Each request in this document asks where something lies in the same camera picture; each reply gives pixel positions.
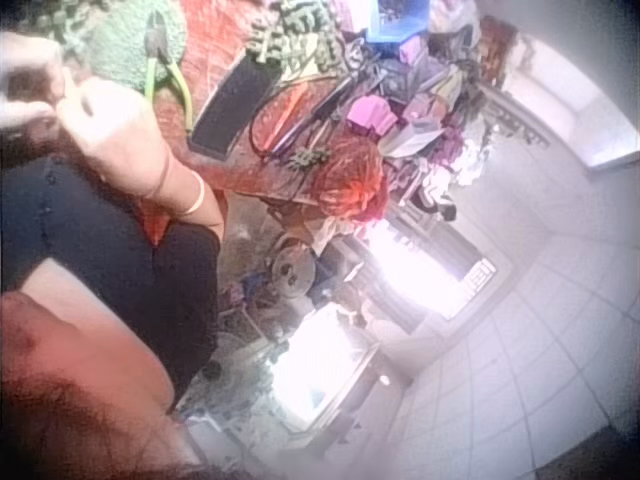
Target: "blue box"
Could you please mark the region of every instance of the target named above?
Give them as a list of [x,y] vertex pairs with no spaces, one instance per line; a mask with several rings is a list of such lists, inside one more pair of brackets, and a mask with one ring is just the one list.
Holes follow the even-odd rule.
[[378,0],[368,1],[371,18],[367,41],[370,43],[403,43],[429,28],[429,0],[405,0],[406,11],[403,17],[384,25],[380,25]]

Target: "bracelet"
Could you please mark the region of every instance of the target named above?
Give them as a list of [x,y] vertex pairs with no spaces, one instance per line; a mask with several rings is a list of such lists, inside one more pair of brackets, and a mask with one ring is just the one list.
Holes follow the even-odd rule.
[[155,197],[158,192],[160,191],[160,189],[164,186],[164,182],[167,180],[167,177],[169,176],[169,169],[171,167],[171,149],[169,148],[169,146],[165,143],[165,150],[166,150],[166,155],[164,157],[164,165],[162,166],[162,173],[160,174],[160,180],[158,181],[158,184],[153,188],[153,190],[151,190],[151,192],[147,193],[146,195],[143,195],[142,198],[146,198],[147,200],[153,199],[153,197]]
[[198,180],[198,184],[200,185],[200,193],[198,194],[198,199],[196,200],[196,202],[193,205],[191,205],[191,208],[189,208],[189,210],[187,210],[184,213],[179,213],[177,215],[178,217],[185,217],[187,215],[191,215],[193,212],[195,212],[202,206],[202,202],[204,201],[204,193],[205,193],[204,180],[202,180],[202,177],[198,175],[197,172],[193,170],[190,170],[190,172]]

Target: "gold bracelet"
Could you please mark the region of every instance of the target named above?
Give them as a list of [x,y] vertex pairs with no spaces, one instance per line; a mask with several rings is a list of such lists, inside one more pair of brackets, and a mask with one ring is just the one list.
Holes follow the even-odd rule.
[[198,180],[198,185],[200,185],[200,194],[198,195],[198,199],[195,201],[195,203],[191,206],[191,208],[189,208],[189,210],[187,210],[184,213],[180,213],[177,216],[178,217],[185,217],[187,215],[191,215],[193,212],[195,212],[196,210],[198,210],[201,206],[202,206],[202,202],[204,202],[204,194],[205,194],[205,187],[204,187],[204,180],[202,180],[202,177],[200,175],[198,175],[197,172],[190,170],[190,172],[193,174],[194,177],[196,177],[196,179]]

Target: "table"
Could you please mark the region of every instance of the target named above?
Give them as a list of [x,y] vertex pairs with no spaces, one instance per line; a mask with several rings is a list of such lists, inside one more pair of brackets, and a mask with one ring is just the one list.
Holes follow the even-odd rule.
[[[261,9],[248,0],[181,0],[188,26],[187,46],[181,69],[191,89],[194,112],[198,113],[211,92],[223,79],[234,61],[242,54],[251,23],[261,15]],[[311,111],[311,108],[334,85],[334,80],[309,83],[283,131]],[[284,92],[267,106],[256,119],[255,137],[264,145],[273,125],[286,111],[291,91]],[[310,195],[313,173],[303,178],[277,162],[264,162],[252,151],[247,132],[226,162],[220,162],[191,152],[184,131],[184,113],[179,97],[169,89],[158,93],[156,115],[162,133],[174,155],[197,170],[207,183],[218,190],[228,190],[267,199],[315,204]],[[350,142],[354,155],[376,154],[377,149],[365,138],[337,138],[332,144]]]

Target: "fabric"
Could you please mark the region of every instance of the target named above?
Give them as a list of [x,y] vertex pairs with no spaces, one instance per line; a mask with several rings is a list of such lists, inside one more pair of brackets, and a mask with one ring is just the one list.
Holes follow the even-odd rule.
[[176,399],[215,349],[219,249],[180,223],[153,248],[129,198],[62,158],[2,173],[2,291],[53,258],[158,356]]

